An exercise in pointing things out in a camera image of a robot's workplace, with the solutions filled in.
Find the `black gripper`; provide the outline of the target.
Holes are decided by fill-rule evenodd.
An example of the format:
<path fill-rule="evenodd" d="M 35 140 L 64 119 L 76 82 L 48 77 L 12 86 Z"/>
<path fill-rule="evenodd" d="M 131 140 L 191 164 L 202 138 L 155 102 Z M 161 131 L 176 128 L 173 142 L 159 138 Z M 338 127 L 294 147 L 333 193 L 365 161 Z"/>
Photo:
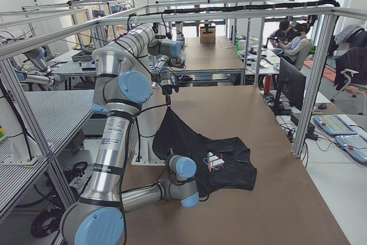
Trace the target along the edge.
<path fill-rule="evenodd" d="M 162 80 L 161 86 L 162 86 L 162 94 L 165 95 L 166 104 L 170 106 L 171 105 L 170 95 L 173 93 L 173 91 L 175 91 L 176 93 L 179 92 L 178 82 L 172 80 Z"/>

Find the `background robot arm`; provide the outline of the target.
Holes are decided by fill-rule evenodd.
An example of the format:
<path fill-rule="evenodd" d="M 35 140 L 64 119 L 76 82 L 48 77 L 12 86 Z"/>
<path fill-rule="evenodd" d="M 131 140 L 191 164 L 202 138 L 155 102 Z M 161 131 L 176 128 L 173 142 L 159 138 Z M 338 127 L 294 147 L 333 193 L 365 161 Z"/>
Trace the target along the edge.
<path fill-rule="evenodd" d="M 14 72 L 20 82 L 53 86 L 56 83 L 60 83 L 65 80 L 64 75 L 55 73 L 55 71 L 46 63 L 47 57 L 54 58 L 50 53 L 48 46 L 39 46 L 24 52 L 23 55 L 27 58 L 26 61 L 30 61 L 32 63 L 30 72 L 24 70 L 13 57 L 9 58 Z"/>

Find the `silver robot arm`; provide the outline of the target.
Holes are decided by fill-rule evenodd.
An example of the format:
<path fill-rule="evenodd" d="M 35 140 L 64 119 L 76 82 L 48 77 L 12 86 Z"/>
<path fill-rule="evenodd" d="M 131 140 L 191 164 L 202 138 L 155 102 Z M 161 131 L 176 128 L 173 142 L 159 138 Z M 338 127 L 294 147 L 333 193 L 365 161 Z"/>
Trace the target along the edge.
<path fill-rule="evenodd" d="M 151 80 L 161 87 L 168 105 L 171 103 L 173 91 L 179 91 L 178 77 L 173 68 L 184 69 L 186 66 L 186 56 L 182 52 L 184 46 L 184 38 L 175 41 L 156 39 L 148 46 L 148 53 L 157 58 L 150 65 Z"/>
<path fill-rule="evenodd" d="M 122 189 L 135 118 L 153 93 L 148 56 L 155 54 L 178 57 L 181 46 L 158 39 L 152 24 L 140 24 L 92 54 L 97 63 L 92 108 L 105 113 L 107 120 L 90 181 L 60 221 L 61 234 L 69 244 L 125 242 L 126 213 L 163 199 L 179 200 L 185 208 L 199 203 L 196 164 L 174 153 L 167 164 L 176 181 L 160 179 Z"/>

